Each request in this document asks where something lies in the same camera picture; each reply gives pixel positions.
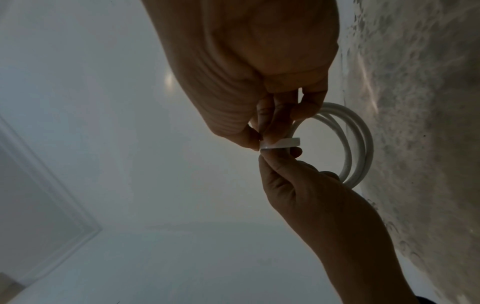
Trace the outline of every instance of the concrete surface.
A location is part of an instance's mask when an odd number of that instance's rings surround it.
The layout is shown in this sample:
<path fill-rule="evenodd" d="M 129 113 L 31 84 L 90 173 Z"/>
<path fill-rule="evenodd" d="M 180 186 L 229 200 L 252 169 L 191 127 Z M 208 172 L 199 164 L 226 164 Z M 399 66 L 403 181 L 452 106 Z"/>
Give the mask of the concrete surface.
<path fill-rule="evenodd" d="M 376 148 L 363 194 L 444 297 L 479 303 L 480 2 L 356 0 L 352 16 L 345 102 Z"/>

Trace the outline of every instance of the ceiling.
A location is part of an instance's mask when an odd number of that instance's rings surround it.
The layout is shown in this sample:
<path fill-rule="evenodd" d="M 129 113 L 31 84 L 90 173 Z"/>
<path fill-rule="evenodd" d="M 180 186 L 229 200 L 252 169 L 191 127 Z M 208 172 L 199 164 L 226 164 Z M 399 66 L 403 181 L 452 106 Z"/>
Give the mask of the ceiling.
<path fill-rule="evenodd" d="M 258 154 L 208 131 L 140 1 L 15 0 L 0 16 L 1 116 L 103 228 L 280 223 Z M 336 60 L 328 101 L 340 82 Z M 303 159 L 339 172 L 323 133 L 300 127 Z"/>

